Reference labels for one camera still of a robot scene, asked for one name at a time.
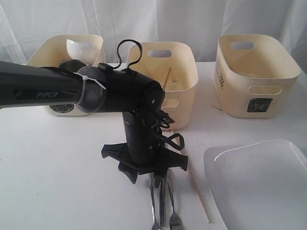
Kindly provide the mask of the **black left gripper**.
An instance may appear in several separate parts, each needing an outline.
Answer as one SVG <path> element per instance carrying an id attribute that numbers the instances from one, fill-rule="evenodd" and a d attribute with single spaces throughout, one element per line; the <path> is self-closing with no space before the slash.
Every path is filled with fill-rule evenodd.
<path id="1" fill-rule="evenodd" d="M 160 105 L 104 106 L 101 112 L 121 112 L 126 136 L 125 143 L 105 144 L 101 150 L 103 158 L 111 157 L 119 162 L 119 171 L 125 174 L 132 184 L 138 175 L 153 173 L 154 187 L 163 181 L 163 174 L 169 168 L 179 167 L 186 171 L 188 157 L 175 150 L 185 146 L 180 134 L 166 137 L 162 128 L 169 128 L 173 119 L 164 112 Z"/>

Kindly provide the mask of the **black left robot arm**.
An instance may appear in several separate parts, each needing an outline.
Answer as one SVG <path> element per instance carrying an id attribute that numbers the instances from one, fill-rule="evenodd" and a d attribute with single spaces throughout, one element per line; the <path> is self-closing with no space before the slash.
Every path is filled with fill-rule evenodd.
<path id="1" fill-rule="evenodd" d="M 118 169 L 132 183 L 152 173 L 159 184 L 169 168 L 188 168 L 181 155 L 184 138 L 166 137 L 173 123 L 162 110 L 165 92 L 159 82 L 129 68 L 118 70 L 105 63 L 77 72 L 59 67 L 0 64 L 1 108 L 74 104 L 84 113 L 121 112 L 126 142 L 105 144 L 101 154 L 119 162 Z"/>

